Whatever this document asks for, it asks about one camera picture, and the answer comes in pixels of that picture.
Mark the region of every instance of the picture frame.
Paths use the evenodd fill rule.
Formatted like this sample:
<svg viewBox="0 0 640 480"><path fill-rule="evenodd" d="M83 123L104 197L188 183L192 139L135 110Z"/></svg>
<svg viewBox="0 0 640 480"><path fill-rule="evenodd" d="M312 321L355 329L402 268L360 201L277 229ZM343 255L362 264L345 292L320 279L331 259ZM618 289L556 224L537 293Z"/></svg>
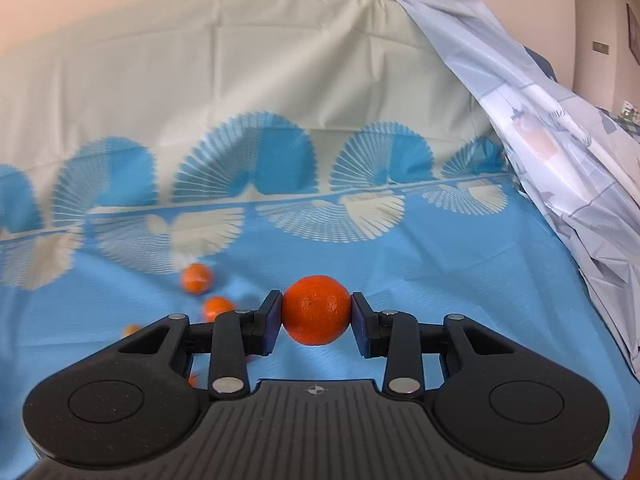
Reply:
<svg viewBox="0 0 640 480"><path fill-rule="evenodd" d="M640 23L638 23L638 19L629 4L626 4L626 15L629 23L629 48L638 64L640 64Z"/></svg>

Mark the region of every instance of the round metal bolt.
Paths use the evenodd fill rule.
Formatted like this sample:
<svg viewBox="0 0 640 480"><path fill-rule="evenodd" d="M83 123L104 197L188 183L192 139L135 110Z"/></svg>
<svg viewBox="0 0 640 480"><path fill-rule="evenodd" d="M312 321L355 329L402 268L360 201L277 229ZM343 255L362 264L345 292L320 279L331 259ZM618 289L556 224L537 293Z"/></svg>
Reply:
<svg viewBox="0 0 640 480"><path fill-rule="evenodd" d="M244 388L244 381L237 377L220 377L211 386L219 394L234 394Z"/></svg>
<svg viewBox="0 0 640 480"><path fill-rule="evenodd" d="M389 381L389 389L396 394L412 394L420 389L420 383L411 377L398 377Z"/></svg>

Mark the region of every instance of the blurry orange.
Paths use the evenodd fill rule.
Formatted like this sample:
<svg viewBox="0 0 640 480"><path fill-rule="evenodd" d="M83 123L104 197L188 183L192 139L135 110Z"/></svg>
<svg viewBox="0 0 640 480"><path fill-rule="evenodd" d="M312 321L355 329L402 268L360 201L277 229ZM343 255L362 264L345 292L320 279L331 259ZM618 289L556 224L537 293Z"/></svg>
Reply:
<svg viewBox="0 0 640 480"><path fill-rule="evenodd" d="M129 337L131 334L135 334L138 330L140 330L142 327L136 323L127 325L126 327L124 327L124 329L122 330L122 337Z"/></svg>
<svg viewBox="0 0 640 480"><path fill-rule="evenodd" d="M329 276L307 276L282 297L282 324L303 345L326 345L338 339L351 321L351 297Z"/></svg>
<svg viewBox="0 0 640 480"><path fill-rule="evenodd" d="M211 288L213 273L204 264L191 264L180 276L182 288L191 294L202 294Z"/></svg>
<svg viewBox="0 0 640 480"><path fill-rule="evenodd" d="M202 304L202 317L207 323L211 323L216 319L218 314L229 312L235 308L236 306L227 298L214 296L213 298L208 298Z"/></svg>

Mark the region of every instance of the crosshair logo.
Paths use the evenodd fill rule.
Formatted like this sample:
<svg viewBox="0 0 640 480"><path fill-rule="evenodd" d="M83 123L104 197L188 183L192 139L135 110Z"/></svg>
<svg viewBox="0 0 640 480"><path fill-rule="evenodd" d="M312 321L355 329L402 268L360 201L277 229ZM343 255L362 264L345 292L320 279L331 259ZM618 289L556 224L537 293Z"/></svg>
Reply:
<svg viewBox="0 0 640 480"><path fill-rule="evenodd" d="M326 391L326 389L320 386L319 384L314 384L312 387L307 388L306 390L313 396L324 394L324 392Z"/></svg>

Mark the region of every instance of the ribbed gray surface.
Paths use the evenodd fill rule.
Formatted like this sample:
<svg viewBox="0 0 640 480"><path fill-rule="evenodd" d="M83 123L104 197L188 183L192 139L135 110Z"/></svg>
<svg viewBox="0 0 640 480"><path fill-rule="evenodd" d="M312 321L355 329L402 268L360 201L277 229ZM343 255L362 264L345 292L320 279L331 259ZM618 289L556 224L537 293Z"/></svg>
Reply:
<svg viewBox="0 0 640 480"><path fill-rule="evenodd" d="M263 381L246 399L213 404L185 442L154 460L87 471L45 459L24 480L602 478L586 464L517 473L479 463L450 446L420 406L385 399L371 381Z"/></svg>

